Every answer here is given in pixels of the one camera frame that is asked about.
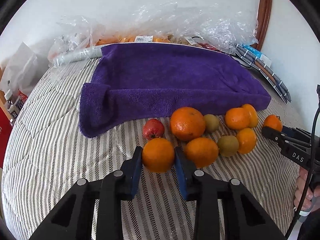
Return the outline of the small stemmed tangerine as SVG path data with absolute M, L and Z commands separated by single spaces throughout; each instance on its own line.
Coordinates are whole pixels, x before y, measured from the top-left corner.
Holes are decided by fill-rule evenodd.
M 283 124 L 279 116 L 272 114 L 264 120 L 263 127 L 270 127 L 281 132 L 283 129 Z

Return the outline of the elongated yellow-orange citrus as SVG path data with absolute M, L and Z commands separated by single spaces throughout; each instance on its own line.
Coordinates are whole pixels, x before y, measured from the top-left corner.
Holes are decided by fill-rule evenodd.
M 258 115 L 257 115 L 255 108 L 250 104 L 244 104 L 244 105 L 242 105 L 242 108 L 246 109 L 249 112 L 249 116 L 250 116 L 249 128 L 257 127 Z

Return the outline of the right lower orange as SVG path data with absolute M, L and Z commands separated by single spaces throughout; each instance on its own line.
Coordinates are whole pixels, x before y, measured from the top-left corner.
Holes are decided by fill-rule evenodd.
M 236 138 L 239 142 L 238 153 L 240 154 L 248 154 L 255 148 L 257 143 L 256 133 L 251 128 L 240 130 L 237 133 Z

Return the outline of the wide orange beside citrus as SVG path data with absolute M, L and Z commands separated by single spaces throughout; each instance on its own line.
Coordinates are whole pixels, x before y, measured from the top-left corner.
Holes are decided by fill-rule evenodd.
M 233 130 L 248 128 L 250 124 L 249 111 L 242 107 L 228 110 L 225 114 L 225 124 Z

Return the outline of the green kiwi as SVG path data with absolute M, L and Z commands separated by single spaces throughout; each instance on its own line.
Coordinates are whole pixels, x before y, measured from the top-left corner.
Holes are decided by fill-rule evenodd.
M 206 114 L 204 116 L 204 120 L 206 123 L 206 131 L 208 133 L 215 132 L 220 126 L 220 120 L 217 116 L 212 114 Z
M 236 155 L 239 149 L 239 142 L 233 135 L 224 135 L 217 142 L 219 153 L 224 157 Z

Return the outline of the front middle orange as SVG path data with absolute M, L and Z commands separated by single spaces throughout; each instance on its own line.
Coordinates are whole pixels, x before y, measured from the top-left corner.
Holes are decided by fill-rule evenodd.
M 197 168 L 202 168 L 216 161 L 219 148 L 215 141 L 200 137 L 186 144 L 184 154 Z

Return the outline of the upper green kiwi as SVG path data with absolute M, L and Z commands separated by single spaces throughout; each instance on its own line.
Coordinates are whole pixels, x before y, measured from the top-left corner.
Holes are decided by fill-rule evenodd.
M 215 132 L 220 126 L 220 120 L 217 116 L 212 114 L 206 114 L 204 116 L 204 120 L 206 123 L 206 131 L 208 133 Z

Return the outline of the striped quilt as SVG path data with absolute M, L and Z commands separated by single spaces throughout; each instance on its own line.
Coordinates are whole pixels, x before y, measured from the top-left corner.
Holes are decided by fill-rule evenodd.
M 117 170 L 144 146 L 145 120 L 133 120 L 95 137 L 79 129 L 82 85 L 98 64 L 71 64 L 77 73 L 53 85 L 44 74 L 19 114 L 10 135 L 2 173 L 2 205 L 8 229 L 16 239 L 28 239 L 74 183 L 95 181 Z M 293 218 L 293 197 L 299 167 L 281 155 L 278 145 L 262 136 L 266 117 L 277 115 L 289 127 L 301 127 L 295 109 L 276 94 L 258 112 L 257 144 L 246 155 L 218 157 L 204 170 L 212 177 L 239 179 L 268 212 L 281 232 Z M 183 200 L 175 170 L 143 170 L 137 195 L 121 205 L 125 239 L 192 239 L 196 206 Z

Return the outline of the blue white tissue box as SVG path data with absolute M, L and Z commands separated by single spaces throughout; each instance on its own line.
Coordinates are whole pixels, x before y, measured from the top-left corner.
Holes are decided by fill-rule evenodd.
M 268 67 L 271 67 L 272 61 L 266 55 L 264 55 L 262 52 L 254 49 L 252 46 L 249 46 L 246 44 L 243 44 L 242 47 L 249 50 L 254 56 L 256 56 L 261 61 L 263 61 L 263 63 L 265 63 Z

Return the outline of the large orange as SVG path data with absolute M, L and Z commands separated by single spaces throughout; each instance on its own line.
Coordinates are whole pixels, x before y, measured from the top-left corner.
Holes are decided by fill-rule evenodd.
M 204 116 L 192 107 L 181 107 L 170 118 L 172 134 L 180 141 L 199 138 L 206 129 Z

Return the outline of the red apple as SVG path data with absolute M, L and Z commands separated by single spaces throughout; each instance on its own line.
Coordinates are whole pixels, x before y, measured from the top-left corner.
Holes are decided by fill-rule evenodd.
M 150 119 L 143 127 L 143 135 L 147 140 L 163 137 L 164 125 L 157 119 Z

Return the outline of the red paper bag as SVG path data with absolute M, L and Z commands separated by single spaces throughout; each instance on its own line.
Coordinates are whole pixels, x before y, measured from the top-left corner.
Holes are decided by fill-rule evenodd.
M 10 120 L 8 119 L 7 115 L 3 111 L 3 109 L 0 110 L 0 167 L 3 168 L 4 163 L 4 156 L 7 148 L 7 144 L 9 141 L 9 137 L 12 131 L 12 125 L 10 123 Z

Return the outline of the clear plastic fruit bags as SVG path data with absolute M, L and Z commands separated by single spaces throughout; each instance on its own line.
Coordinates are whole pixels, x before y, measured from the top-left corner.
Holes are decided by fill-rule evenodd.
M 182 7 L 177 2 L 143 5 L 127 17 L 96 21 L 84 16 L 63 17 L 62 34 L 48 53 L 50 67 L 89 58 L 96 46 L 131 42 L 179 43 L 198 36 L 214 48 L 231 53 L 236 44 L 258 42 L 258 21 L 253 12 L 226 5 Z

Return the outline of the plastic drink bottle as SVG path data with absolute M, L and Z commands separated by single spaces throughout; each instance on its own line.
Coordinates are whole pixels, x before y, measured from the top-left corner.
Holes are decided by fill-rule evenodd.
M 22 110 L 28 96 L 23 94 L 20 90 L 18 91 L 18 96 L 15 97 L 12 90 L 8 90 L 4 94 L 4 98 L 7 102 L 7 109 L 12 119 L 15 121 Z

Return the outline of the brown wooden frame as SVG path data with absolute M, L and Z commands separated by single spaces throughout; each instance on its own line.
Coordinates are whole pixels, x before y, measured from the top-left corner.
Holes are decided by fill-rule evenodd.
M 252 47 L 261 50 L 267 29 L 268 24 L 271 16 L 271 9 L 272 9 L 272 0 L 259 0 L 259 7 L 258 7 L 258 28 L 257 28 L 257 40 L 258 43 L 254 44 Z

